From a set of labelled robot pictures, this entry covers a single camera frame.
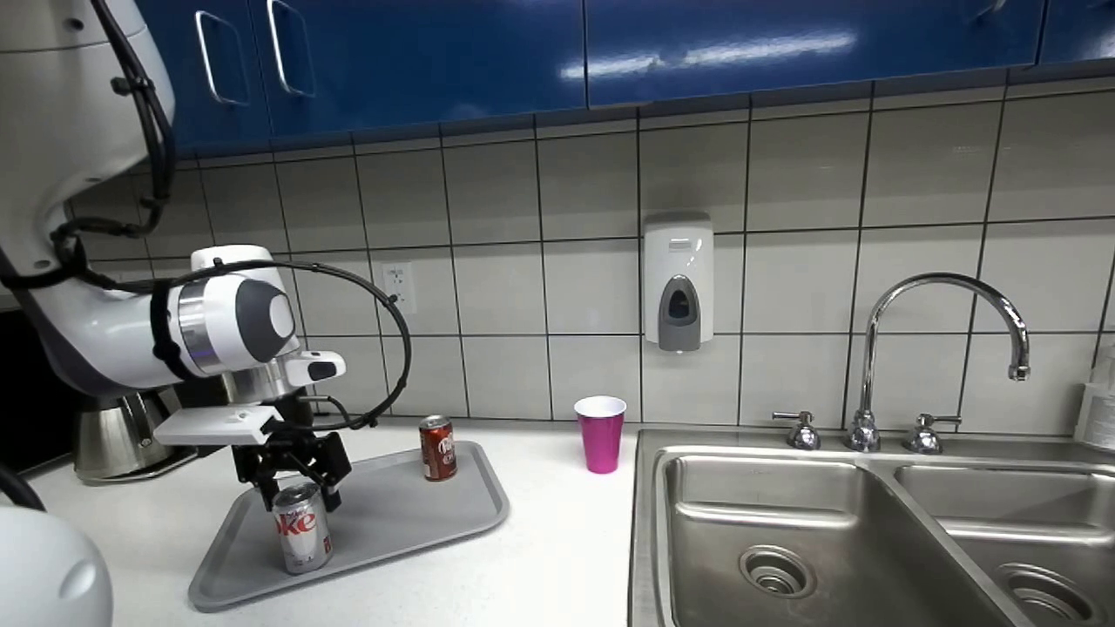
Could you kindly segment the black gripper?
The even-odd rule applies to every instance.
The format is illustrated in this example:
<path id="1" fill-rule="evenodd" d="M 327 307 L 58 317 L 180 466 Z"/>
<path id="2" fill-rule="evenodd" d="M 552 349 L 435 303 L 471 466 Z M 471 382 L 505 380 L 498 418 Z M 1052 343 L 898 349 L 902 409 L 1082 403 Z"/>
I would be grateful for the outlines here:
<path id="1" fill-rule="evenodd" d="M 269 512 L 278 496 L 278 472 L 317 480 L 325 510 L 335 512 L 340 505 L 339 483 L 350 465 L 340 438 L 314 426 L 314 409 L 306 401 L 282 401 L 264 426 L 264 444 L 232 448 L 232 472 L 239 480 L 255 483 Z"/>

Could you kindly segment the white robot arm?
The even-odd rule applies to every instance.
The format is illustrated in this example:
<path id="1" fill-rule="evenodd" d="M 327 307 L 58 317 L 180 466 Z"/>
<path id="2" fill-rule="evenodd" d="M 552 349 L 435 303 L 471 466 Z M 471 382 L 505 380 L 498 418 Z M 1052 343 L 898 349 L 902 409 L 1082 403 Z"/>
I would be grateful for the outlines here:
<path id="1" fill-rule="evenodd" d="M 343 373 L 296 337 L 271 255 L 202 248 L 190 273 L 121 287 L 84 239 L 141 238 L 173 183 L 173 91 L 137 0 L 0 0 L 0 269 L 47 366 L 116 401 L 231 380 L 217 409 L 178 409 L 164 445 L 226 445 L 262 496 L 296 472 L 339 496 L 348 458 L 310 426 L 304 389 Z"/>

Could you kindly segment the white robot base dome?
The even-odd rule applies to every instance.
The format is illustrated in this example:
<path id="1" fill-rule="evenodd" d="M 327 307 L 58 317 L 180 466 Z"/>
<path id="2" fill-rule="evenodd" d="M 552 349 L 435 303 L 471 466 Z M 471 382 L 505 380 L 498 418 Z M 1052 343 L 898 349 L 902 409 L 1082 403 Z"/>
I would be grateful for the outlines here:
<path id="1" fill-rule="evenodd" d="M 0 466 L 0 627 L 111 627 L 101 549 L 54 518 L 36 489 Z"/>

